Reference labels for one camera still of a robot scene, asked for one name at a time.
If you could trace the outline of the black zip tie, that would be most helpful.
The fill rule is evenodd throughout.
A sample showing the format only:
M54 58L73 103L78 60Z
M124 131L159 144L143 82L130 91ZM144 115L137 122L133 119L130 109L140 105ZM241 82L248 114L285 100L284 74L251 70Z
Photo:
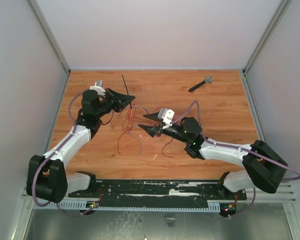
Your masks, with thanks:
M122 80L123 80L123 83L124 83L124 87L125 87L126 93L129 96L130 94L129 94L129 90L128 90L128 86L127 86L125 77L124 77L123 74L121 75L121 77L122 77ZM129 107L130 107L130 109L132 109L132 102L131 101L129 102Z

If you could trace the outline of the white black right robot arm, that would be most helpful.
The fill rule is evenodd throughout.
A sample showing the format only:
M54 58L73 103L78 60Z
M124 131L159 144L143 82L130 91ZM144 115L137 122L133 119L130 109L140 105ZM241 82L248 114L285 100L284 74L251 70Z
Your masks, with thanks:
M185 143L184 150L193 159L219 160L243 168L225 172L219 179L217 194L229 199L234 193L251 188L276 193L287 171L288 164L267 143L256 140L253 144L232 144L204 138L202 127L194 117L184 117L180 123L171 121L172 110L146 114L155 125L139 125L152 138L166 135Z

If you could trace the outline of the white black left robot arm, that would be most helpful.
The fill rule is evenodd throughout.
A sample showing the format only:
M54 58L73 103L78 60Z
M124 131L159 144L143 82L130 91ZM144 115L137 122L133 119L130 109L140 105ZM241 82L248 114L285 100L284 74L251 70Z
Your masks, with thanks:
M101 118L109 113L120 113L135 99L133 95L115 92L110 88L91 87L79 94L81 108L69 133L55 147L43 155L34 155L28 165L26 193L37 206L39 199L60 203L70 193L81 191L93 197L98 186L92 173L78 171L67 175L66 167L75 154L87 144L103 125Z

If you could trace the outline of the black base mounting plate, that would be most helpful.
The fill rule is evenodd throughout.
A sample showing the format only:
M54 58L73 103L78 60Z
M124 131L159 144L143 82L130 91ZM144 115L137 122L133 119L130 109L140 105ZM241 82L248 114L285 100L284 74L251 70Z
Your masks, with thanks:
M68 194L70 198L99 196L115 206L140 203L146 207L196 207L208 201L233 203L247 199L242 190L223 190L214 180L97 179L88 189Z

